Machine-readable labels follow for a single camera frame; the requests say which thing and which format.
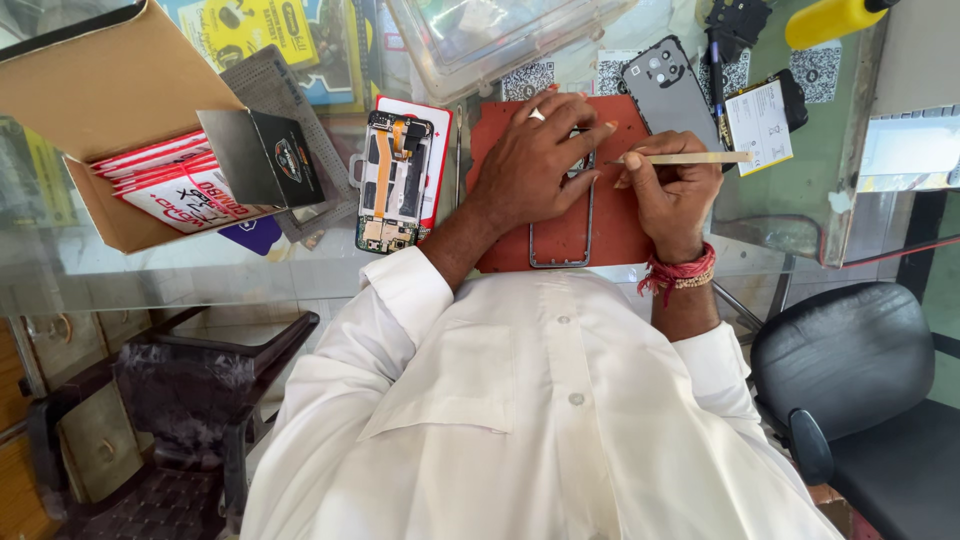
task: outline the qr code sticker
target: qr code sticker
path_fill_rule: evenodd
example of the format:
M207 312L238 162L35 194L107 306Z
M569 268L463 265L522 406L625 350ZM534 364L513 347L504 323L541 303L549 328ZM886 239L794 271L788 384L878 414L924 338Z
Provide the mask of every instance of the qr code sticker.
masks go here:
M623 66L628 63L630 63L629 60L601 60L598 62L594 94L613 96L627 93L627 87L623 84L621 74L623 73Z
M840 76L843 47L794 51L790 55L790 71L804 89L807 103L833 101Z
M740 60L723 66L723 95L730 94L747 87L750 79L750 51L743 51ZM710 66L707 57L697 62L697 82L707 97L707 103L713 107L713 95L710 92Z
M503 101L526 101L554 83L552 61L532 61L504 75Z

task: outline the red silicone mat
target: red silicone mat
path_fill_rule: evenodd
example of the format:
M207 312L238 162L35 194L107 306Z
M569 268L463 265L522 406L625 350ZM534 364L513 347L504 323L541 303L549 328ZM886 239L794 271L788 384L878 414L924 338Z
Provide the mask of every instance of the red silicone mat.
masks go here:
M617 120L616 133L597 148L596 168L604 173L594 185L593 234L588 266L646 262L653 242L640 228L636 196L632 189L613 189L623 165L605 165L616 160L637 141L648 136L630 96L593 97L599 121ZM483 103L481 118L470 133L473 167L467 173L467 191L473 189L487 153L503 134L522 102ZM583 260L587 247L588 196L584 195L566 214L534 225L537 262ZM506 233L477 262L477 269L491 272L532 270L529 256L530 228L523 225Z

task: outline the man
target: man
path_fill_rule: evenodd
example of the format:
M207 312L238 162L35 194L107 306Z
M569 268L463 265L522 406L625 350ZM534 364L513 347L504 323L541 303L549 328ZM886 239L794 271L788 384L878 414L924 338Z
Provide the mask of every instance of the man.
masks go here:
M244 538L839 538L767 444L708 283L658 296L649 325L586 272L464 281L589 189L598 171L561 178L615 129L551 87L442 226L363 270L287 382ZM702 260L719 167L645 158L706 151L690 133L634 148L618 183L659 262Z

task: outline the yellow bottle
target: yellow bottle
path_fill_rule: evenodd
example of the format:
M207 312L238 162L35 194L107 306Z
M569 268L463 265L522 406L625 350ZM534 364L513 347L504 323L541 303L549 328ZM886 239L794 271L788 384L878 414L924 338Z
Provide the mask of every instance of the yellow bottle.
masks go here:
M899 0L820 0L796 12L786 23L786 42L809 49L877 24Z

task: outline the red thread bracelet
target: red thread bracelet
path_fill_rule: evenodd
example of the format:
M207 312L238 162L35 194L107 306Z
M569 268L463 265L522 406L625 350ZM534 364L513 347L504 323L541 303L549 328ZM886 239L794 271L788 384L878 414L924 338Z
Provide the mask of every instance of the red thread bracelet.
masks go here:
M636 286L636 292L643 296L643 289L647 289L657 296L658 288L662 286L666 289L663 292L663 306L666 307L673 289L700 286L712 280L716 260L716 251L706 242L704 255L692 262L664 264L651 255L647 260L647 277Z

